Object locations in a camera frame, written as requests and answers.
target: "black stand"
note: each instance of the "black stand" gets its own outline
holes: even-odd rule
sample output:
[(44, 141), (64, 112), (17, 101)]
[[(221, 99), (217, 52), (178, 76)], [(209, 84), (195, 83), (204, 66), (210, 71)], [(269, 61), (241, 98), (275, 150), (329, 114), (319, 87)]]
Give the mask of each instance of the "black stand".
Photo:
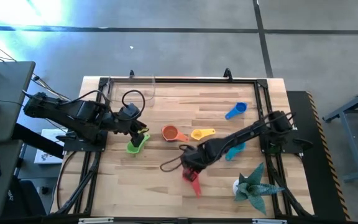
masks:
[(23, 140), (26, 144), (41, 149), (47, 154), (63, 159), (63, 147), (30, 129), (16, 124), (12, 135), (13, 140)]

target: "concrete floor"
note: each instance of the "concrete floor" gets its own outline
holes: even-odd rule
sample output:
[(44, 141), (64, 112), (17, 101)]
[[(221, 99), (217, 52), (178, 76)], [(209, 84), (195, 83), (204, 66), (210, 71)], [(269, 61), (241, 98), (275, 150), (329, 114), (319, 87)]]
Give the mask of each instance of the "concrete floor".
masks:
[[(257, 28), (252, 0), (18, 2), (15, 7), (27, 13), (0, 12), (0, 24)], [(358, 30), (356, 0), (259, 4), (265, 29)], [(269, 34), (266, 40), (274, 77), (284, 78), (287, 90), (310, 91), (320, 116), (358, 94), (358, 35)], [(130, 69), (138, 75), (220, 77), (229, 67), (235, 77), (266, 77), (258, 34), (0, 31), (0, 48), (17, 60), (35, 61), (35, 73), (70, 98), (78, 95), (85, 75), (128, 75)], [(37, 91), (42, 90), (31, 83), (29, 92)], [(19, 122), (34, 131), (52, 128), (25, 116)], [(356, 165), (339, 121), (324, 124), (324, 130), (341, 178)], [(358, 180), (341, 186), (349, 214), (358, 221)]]

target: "wooden tabletop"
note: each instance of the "wooden tabletop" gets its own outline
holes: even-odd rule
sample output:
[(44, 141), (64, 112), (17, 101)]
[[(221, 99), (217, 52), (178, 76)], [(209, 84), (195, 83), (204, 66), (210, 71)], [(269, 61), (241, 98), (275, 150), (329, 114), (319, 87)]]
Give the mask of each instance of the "wooden tabletop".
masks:
[[(100, 77), (84, 77), (80, 95), (98, 89)], [(128, 85), (116, 83), (114, 94), (130, 90)], [(268, 79), (273, 110), (289, 112), (283, 79)], [(265, 100), (261, 91), (262, 104)], [(96, 95), (86, 99), (94, 100)], [(233, 119), (224, 115), (238, 101), (248, 103), (247, 111)], [(113, 111), (122, 106), (114, 101)], [(249, 175), (265, 158), (260, 152), (259, 138), (248, 141), (245, 151), (233, 161), (222, 158), (200, 174), (201, 198), (181, 177), (182, 168), (162, 172), (159, 165), (181, 154), (182, 142), (166, 142), (161, 128), (175, 125), (190, 137), (194, 129), (214, 128), (211, 138), (224, 137), (258, 119), (254, 87), (250, 84), (156, 83), (155, 97), (150, 100), (139, 120), (150, 128), (150, 139), (135, 157), (126, 153), (129, 136), (109, 133), (106, 151), (102, 153), (98, 181), (94, 195), (92, 216), (109, 217), (199, 217), (199, 218), (270, 218), (273, 217), (271, 196), (263, 196), (267, 216), (252, 207), (249, 201), (234, 202), (233, 182), (239, 173)], [(190, 138), (189, 144), (201, 141)], [(67, 165), (60, 185), (60, 201), (64, 203), (78, 185), (84, 153), (77, 153)], [(283, 154), (288, 188), (310, 213), (313, 213), (305, 171), (300, 159)], [(267, 171), (262, 178), (268, 183)], [(282, 194), (278, 194), (284, 212)], [(55, 211), (56, 200), (52, 206)]]

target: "paper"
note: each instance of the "paper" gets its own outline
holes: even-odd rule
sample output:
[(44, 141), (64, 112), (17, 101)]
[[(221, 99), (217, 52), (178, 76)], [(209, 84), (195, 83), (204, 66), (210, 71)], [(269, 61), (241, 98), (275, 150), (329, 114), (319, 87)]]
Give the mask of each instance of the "paper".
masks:
[[(51, 140), (51, 141), (58, 141), (56, 136), (63, 136), (66, 135), (65, 132), (63, 132), (60, 129), (43, 129), (41, 132), (41, 136)], [(59, 141), (56, 142), (57, 144), (64, 146), (64, 142)], [(34, 164), (61, 164), (62, 159), (59, 159), (55, 156), (51, 156), (50, 154), (47, 154), (46, 152), (43, 152), (40, 149), (37, 149), (37, 154), (35, 155)]]

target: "potted plant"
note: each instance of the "potted plant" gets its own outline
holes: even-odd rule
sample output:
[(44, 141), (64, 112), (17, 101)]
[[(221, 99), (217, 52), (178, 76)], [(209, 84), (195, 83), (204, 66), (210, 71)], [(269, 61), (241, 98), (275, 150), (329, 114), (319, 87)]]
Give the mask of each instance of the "potted plant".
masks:
[(249, 177), (240, 174), (239, 179), (233, 184), (233, 193), (235, 195), (234, 201), (239, 202), (248, 199), (254, 208), (266, 215), (265, 202), (261, 196), (276, 194), (284, 188), (271, 184), (261, 184), (260, 180), (263, 173), (264, 163), (261, 163)]

